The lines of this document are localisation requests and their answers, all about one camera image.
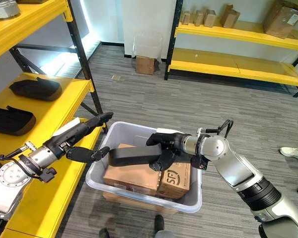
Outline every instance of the sneaker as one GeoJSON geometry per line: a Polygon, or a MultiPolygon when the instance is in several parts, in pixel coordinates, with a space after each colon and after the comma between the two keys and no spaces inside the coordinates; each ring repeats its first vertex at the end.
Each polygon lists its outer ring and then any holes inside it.
{"type": "Polygon", "coordinates": [[[108,230],[106,228],[103,228],[99,231],[99,238],[110,238],[108,230]]]}
{"type": "Polygon", "coordinates": [[[298,159],[298,148],[282,147],[279,152],[286,157],[295,157],[298,159]]]}
{"type": "Polygon", "coordinates": [[[156,217],[154,218],[154,232],[157,233],[163,230],[164,230],[164,219],[161,215],[156,215],[156,217]]]}

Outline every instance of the plastic bin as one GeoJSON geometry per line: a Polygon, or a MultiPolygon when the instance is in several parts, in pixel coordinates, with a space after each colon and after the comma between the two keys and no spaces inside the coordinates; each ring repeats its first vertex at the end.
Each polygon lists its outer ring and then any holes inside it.
{"type": "MultiPolygon", "coordinates": [[[[117,148],[120,143],[130,144],[135,146],[145,146],[147,139],[156,129],[118,121],[111,125],[108,134],[102,142],[100,148],[109,146],[111,149],[117,148]]],[[[123,197],[135,199],[138,201],[158,205],[166,209],[174,209],[186,213],[197,212],[202,205],[202,172],[191,167],[190,190],[180,199],[165,200],[158,197],[148,196],[132,191],[127,191],[121,188],[106,185],[103,176],[108,166],[108,157],[94,162],[87,174],[86,183],[98,190],[110,192],[123,197]]]]}
{"type": "Polygon", "coordinates": [[[141,32],[134,37],[131,56],[143,56],[161,62],[162,35],[157,32],[141,32]]]}

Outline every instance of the yellow shelving unit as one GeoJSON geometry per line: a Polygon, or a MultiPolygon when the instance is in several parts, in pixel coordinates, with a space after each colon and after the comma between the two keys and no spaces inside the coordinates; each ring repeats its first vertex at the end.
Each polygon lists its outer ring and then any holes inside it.
{"type": "MultiPolygon", "coordinates": [[[[100,133],[101,128],[97,127],[77,146],[93,149],[100,133]]],[[[55,178],[49,183],[31,182],[1,238],[53,238],[56,235],[85,164],[61,158],[52,167],[57,171],[55,178]]]]}
{"type": "MultiPolygon", "coordinates": [[[[45,102],[16,96],[8,87],[5,88],[0,93],[0,108],[9,105],[30,111],[36,117],[36,124],[23,136],[0,133],[0,154],[7,154],[26,141],[31,141],[37,146],[42,145],[56,130],[73,118],[88,91],[93,90],[90,80],[32,73],[22,73],[14,82],[24,79],[35,80],[38,76],[60,83],[62,94],[55,101],[45,102]]],[[[101,127],[96,128],[79,145],[93,149],[100,132],[101,127]]],[[[83,163],[62,158],[52,165],[57,174],[51,182],[32,181],[1,237],[54,237],[84,166],[83,163]]]]}
{"type": "MultiPolygon", "coordinates": [[[[8,87],[0,92],[0,108],[4,109],[9,105],[30,111],[36,117],[33,129],[23,136],[0,133],[0,154],[8,154],[26,141],[31,141],[37,147],[41,146],[56,130],[73,118],[88,92],[91,93],[97,111],[102,113],[77,24],[72,16],[71,3],[67,0],[48,0],[42,4],[18,4],[18,6],[20,15],[0,20],[0,56],[10,50],[23,71],[30,72],[30,68],[32,68],[39,72],[40,69],[38,67],[35,69],[35,65],[27,62],[15,45],[46,23],[62,15],[67,22],[86,80],[33,73],[22,73],[17,77],[15,81],[36,80],[36,77],[54,80],[60,83],[63,91],[61,96],[53,102],[19,97],[14,95],[8,87]]],[[[47,46],[41,46],[41,48],[54,49],[47,46]]],[[[82,105],[90,112],[93,111],[87,105],[82,105]]],[[[77,145],[93,149],[101,130],[101,127],[97,127],[77,145]]],[[[107,130],[107,126],[104,124],[104,131],[107,130]]],[[[2,238],[52,238],[56,235],[85,164],[62,158],[52,164],[52,167],[57,171],[52,181],[42,183],[33,180],[28,185],[23,199],[1,235],[2,238]]]]}
{"type": "Polygon", "coordinates": [[[19,4],[20,15],[0,20],[0,56],[57,16],[72,21],[67,0],[48,0],[42,4],[19,4]]]}
{"type": "Polygon", "coordinates": [[[175,48],[169,68],[298,86],[291,64],[215,52],[175,48]]]}
{"type": "Polygon", "coordinates": [[[171,37],[169,42],[164,80],[171,69],[217,74],[287,84],[298,88],[298,72],[291,64],[265,59],[240,57],[214,52],[177,49],[174,47],[178,34],[192,34],[246,41],[298,51],[298,31],[293,30],[286,39],[265,34],[261,24],[237,21],[234,28],[223,28],[217,18],[213,27],[183,25],[179,22],[183,0],[176,1],[171,37]]]}
{"type": "Polygon", "coordinates": [[[189,25],[179,23],[175,30],[175,37],[178,33],[213,36],[298,50],[298,31],[293,30],[288,38],[281,39],[265,34],[261,24],[246,21],[237,21],[234,28],[222,27],[218,18],[213,27],[195,26],[192,23],[189,23],[189,25]]]}

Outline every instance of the gray plastic bin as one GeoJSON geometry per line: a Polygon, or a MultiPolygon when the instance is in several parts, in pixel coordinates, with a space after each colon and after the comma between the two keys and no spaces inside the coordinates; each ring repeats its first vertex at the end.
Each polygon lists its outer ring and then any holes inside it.
{"type": "MultiPolygon", "coordinates": [[[[100,148],[109,146],[110,149],[117,148],[120,143],[134,146],[145,146],[147,139],[156,129],[118,121],[111,125],[100,148]]],[[[121,188],[106,185],[103,176],[108,166],[106,156],[98,162],[94,162],[86,175],[86,183],[95,189],[114,193],[138,201],[158,205],[166,209],[174,209],[186,213],[197,212],[202,205],[202,172],[191,167],[190,190],[180,199],[170,201],[162,198],[148,196],[121,188]]]]}

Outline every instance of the brown cardboard box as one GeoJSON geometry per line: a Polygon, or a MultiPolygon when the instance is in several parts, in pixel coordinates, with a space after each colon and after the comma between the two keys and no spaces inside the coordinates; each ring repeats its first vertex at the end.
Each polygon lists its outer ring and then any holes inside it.
{"type": "MultiPolygon", "coordinates": [[[[133,147],[119,144],[118,148],[133,147]]],[[[131,165],[124,167],[108,166],[104,175],[106,184],[154,196],[157,191],[159,172],[150,169],[149,165],[131,165]]]]}
{"type": "Polygon", "coordinates": [[[204,15],[204,20],[203,20],[204,26],[213,27],[216,16],[217,15],[215,14],[215,11],[207,9],[207,11],[204,15]]]}
{"type": "Polygon", "coordinates": [[[190,12],[186,11],[183,13],[182,24],[188,25],[190,21],[190,12]]]}
{"type": "Polygon", "coordinates": [[[263,21],[263,29],[266,34],[286,38],[298,22],[298,5],[275,0],[263,21]]]}
{"type": "Polygon", "coordinates": [[[200,26],[203,21],[203,13],[201,11],[197,11],[194,18],[194,25],[200,26]]]}
{"type": "Polygon", "coordinates": [[[110,202],[117,202],[124,205],[134,206],[137,208],[149,209],[160,213],[175,214],[178,212],[177,210],[174,210],[174,209],[167,209],[158,205],[137,201],[137,200],[134,200],[128,197],[119,196],[110,192],[103,192],[103,197],[110,202]]]}
{"type": "Polygon", "coordinates": [[[233,10],[233,5],[226,5],[224,14],[221,18],[221,24],[224,28],[234,27],[240,12],[233,10]]]}
{"type": "Polygon", "coordinates": [[[136,72],[153,75],[154,72],[154,58],[143,56],[136,57],[136,72]]]}
{"type": "Polygon", "coordinates": [[[182,197],[190,189],[190,172],[190,164],[173,163],[161,174],[157,196],[173,199],[182,197]]]}

